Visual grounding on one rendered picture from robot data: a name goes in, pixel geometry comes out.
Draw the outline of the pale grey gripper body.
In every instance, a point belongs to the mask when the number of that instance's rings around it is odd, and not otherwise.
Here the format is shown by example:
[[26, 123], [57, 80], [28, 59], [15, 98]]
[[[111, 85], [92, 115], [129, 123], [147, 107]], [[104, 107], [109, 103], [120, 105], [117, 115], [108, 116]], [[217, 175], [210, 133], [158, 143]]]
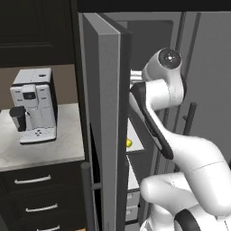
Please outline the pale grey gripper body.
[[143, 73], [140, 70], [132, 70], [130, 72], [130, 81], [134, 82], [142, 82], [143, 81]]

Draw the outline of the pale freezer bin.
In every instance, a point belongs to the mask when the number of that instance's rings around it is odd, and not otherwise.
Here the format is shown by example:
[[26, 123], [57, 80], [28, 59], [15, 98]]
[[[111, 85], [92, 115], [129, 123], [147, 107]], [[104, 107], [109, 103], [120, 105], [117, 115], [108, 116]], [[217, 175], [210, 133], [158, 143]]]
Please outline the pale freezer bin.
[[137, 219], [140, 192], [134, 191], [127, 194], [125, 221]]

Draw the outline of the black wall cupboard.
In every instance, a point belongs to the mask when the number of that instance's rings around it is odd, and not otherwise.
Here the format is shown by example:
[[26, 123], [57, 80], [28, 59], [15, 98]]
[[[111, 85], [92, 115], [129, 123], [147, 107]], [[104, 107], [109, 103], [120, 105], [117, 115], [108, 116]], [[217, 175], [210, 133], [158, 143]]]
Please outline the black wall cupboard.
[[73, 62], [70, 0], [0, 0], [0, 68]]

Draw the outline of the black drawer front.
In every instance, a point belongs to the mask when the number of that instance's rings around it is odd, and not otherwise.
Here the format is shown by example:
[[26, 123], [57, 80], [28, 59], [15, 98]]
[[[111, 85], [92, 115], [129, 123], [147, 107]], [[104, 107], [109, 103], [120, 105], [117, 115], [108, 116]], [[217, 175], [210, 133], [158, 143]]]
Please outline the black drawer front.
[[[25, 212], [26, 208], [43, 208], [56, 203], [58, 204], [58, 208], [52, 210], [35, 213]], [[5, 207], [9, 209], [15, 220], [66, 213], [71, 213], [74, 217], [80, 220], [86, 219], [82, 196], [75, 193], [73, 189], [40, 191], [37, 193], [14, 195], [5, 201]]]
[[20, 231], [36, 231], [36, 229], [45, 229], [60, 225], [58, 231], [75, 231], [83, 228], [85, 225], [72, 214], [51, 216], [46, 218], [32, 219], [19, 225]]
[[[14, 184], [14, 180], [30, 180], [48, 175], [51, 175], [51, 180], [23, 185]], [[0, 172], [0, 191], [5, 195], [13, 195], [23, 190], [50, 187], [76, 187], [80, 184], [80, 162], [64, 162]]]

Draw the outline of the white freezer rack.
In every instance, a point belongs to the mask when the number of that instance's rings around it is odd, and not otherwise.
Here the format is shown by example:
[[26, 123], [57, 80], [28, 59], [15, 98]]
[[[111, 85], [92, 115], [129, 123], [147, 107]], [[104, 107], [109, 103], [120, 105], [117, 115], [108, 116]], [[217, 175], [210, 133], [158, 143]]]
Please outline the white freezer rack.
[[127, 136], [126, 137], [132, 141], [132, 145], [126, 148], [128, 152], [136, 152], [136, 151], [141, 151], [143, 149], [143, 144], [140, 141], [138, 134], [134, 130], [134, 127], [131, 121], [128, 121], [128, 124], [127, 124]]
[[134, 169], [133, 169], [133, 166], [132, 166], [132, 163], [130, 162], [130, 159], [127, 159], [128, 160], [128, 164], [129, 164], [129, 172], [128, 172], [128, 186], [127, 188], [130, 190], [130, 191], [137, 191], [139, 190], [139, 183], [137, 181], [137, 178], [134, 174]]

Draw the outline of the grey fridge door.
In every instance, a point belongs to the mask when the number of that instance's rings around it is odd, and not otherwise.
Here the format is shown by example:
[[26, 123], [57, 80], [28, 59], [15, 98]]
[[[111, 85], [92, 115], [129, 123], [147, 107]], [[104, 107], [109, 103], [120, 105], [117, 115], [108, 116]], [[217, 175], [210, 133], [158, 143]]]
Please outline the grey fridge door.
[[180, 107], [182, 133], [189, 104], [197, 109], [190, 133], [215, 143], [231, 161], [231, 12], [187, 13], [180, 44], [188, 92]]

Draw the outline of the grey freezer door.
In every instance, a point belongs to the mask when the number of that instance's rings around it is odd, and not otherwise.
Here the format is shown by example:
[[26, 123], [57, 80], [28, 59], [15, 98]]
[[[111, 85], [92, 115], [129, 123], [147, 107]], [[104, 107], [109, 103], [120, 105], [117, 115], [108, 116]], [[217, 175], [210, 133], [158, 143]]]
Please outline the grey freezer door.
[[106, 14], [79, 16], [93, 161], [101, 186], [102, 231], [125, 231], [127, 109], [132, 34]]

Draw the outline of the white coffee machine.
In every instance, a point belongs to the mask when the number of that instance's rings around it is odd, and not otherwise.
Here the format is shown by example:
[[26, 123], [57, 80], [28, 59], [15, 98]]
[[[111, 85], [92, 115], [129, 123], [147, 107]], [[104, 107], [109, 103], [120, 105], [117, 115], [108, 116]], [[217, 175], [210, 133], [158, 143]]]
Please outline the white coffee machine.
[[22, 134], [20, 144], [55, 141], [58, 105], [51, 68], [21, 69], [10, 93], [14, 107], [9, 115]]

